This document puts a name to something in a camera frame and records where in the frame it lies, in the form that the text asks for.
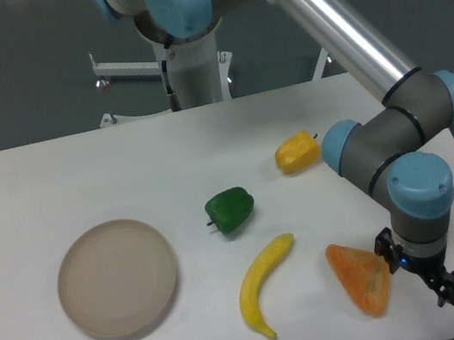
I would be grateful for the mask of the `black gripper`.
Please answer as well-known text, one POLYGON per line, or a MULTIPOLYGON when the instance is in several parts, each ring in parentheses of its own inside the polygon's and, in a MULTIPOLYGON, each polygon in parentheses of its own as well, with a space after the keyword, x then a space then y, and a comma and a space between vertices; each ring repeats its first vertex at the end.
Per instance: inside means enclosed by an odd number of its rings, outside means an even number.
POLYGON ((392 231, 385 227, 376 237, 374 252, 388 264, 390 274, 399 267, 426 280, 426 285, 438 296, 438 306, 454 306, 454 271, 445 269, 445 238, 431 243, 393 241, 392 231))

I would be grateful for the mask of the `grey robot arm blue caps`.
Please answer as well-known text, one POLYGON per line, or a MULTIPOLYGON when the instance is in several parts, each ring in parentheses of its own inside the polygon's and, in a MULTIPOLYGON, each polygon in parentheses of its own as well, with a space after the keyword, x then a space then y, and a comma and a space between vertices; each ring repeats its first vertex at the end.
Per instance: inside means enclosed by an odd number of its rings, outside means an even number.
MULTIPOLYGON (((224 98, 214 51, 202 55, 224 14, 247 0, 94 0, 111 22, 131 17, 160 46, 156 58, 171 109, 224 98)), ((391 270, 418 275, 454 306, 454 272, 445 269, 454 185, 449 165, 421 148, 454 124, 454 73, 425 73, 342 0, 266 0, 339 61, 383 111, 368 123, 341 121, 322 142, 322 158, 390 212, 375 252, 391 270)))

